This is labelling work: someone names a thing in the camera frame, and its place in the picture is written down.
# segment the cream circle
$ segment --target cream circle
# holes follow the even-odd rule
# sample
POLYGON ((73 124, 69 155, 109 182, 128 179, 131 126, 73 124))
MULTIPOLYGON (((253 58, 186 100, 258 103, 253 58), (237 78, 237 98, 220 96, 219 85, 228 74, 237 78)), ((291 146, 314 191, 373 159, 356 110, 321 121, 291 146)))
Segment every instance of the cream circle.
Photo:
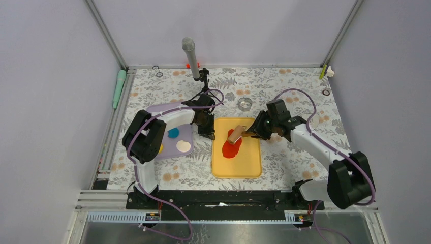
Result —
POLYGON ((176 149, 182 153, 190 151, 190 148, 192 148, 192 146, 186 141, 181 140, 176 143, 176 149))

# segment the yellow tray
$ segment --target yellow tray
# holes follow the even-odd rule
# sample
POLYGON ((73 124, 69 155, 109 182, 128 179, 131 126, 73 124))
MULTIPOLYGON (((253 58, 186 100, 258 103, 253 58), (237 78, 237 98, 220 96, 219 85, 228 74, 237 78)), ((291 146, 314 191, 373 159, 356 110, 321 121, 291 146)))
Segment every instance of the yellow tray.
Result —
POLYGON ((236 126, 250 127, 254 118, 220 117, 214 122, 215 141, 212 142, 212 174, 217 178, 258 178, 262 174, 260 140, 245 137, 238 154, 231 159, 223 156, 222 147, 228 131, 236 126))

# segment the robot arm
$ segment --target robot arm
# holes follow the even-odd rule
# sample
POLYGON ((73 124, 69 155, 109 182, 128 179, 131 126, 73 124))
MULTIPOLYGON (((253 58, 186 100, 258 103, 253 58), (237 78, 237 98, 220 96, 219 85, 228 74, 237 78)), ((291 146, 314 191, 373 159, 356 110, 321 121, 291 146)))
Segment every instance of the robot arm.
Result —
MULTIPOLYGON (((295 184, 292 188, 293 191, 298 191, 306 201, 332 201, 341 209, 345 209, 371 195, 370 186, 363 175, 345 158, 331 151, 313 137, 307 130, 306 121, 302 117, 291 117, 283 100, 271 101, 266 105, 268 110, 259 113, 246 133, 261 140, 269 140, 272 133, 277 133, 289 142, 306 150, 329 171, 328 181, 302 180, 295 184)), ((341 148, 338 148, 338 151, 349 155, 373 182, 368 159, 363 153, 359 151, 352 154, 341 148)))
MULTIPOLYGON (((154 174, 154 158, 159 153, 165 131, 169 131, 180 125, 195 123, 198 126, 199 135, 215 140, 214 115, 209 109, 197 107, 214 105, 214 100, 207 94, 201 94, 197 100, 185 101, 180 108, 196 107, 194 109, 182 109, 167 113, 151 121, 137 137, 130 150, 130 156, 137 159, 137 174, 143 181, 144 189, 151 193, 157 186, 154 174)), ((139 129, 152 117, 151 113, 140 110, 131 122, 121 143, 128 148, 133 137, 139 129)))

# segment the mint green object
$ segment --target mint green object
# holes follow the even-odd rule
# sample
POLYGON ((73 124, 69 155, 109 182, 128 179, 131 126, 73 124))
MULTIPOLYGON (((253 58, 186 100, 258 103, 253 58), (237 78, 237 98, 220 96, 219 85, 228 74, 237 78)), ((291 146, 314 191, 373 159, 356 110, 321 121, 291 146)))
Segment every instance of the mint green object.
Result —
POLYGON ((126 72, 124 70, 120 70, 117 75, 117 86, 115 87, 114 99, 113 99, 113 108, 117 108, 118 102, 120 101, 122 86, 124 85, 124 81, 126 80, 126 72))

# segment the blue disc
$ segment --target blue disc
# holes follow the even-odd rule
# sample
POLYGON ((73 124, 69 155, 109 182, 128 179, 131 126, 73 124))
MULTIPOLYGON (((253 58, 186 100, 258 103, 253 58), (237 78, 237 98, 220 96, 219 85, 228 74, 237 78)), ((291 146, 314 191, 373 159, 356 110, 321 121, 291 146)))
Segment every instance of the blue disc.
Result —
POLYGON ((174 128, 170 131, 168 131, 168 137, 171 139, 177 138, 179 135, 179 129, 178 128, 174 128))

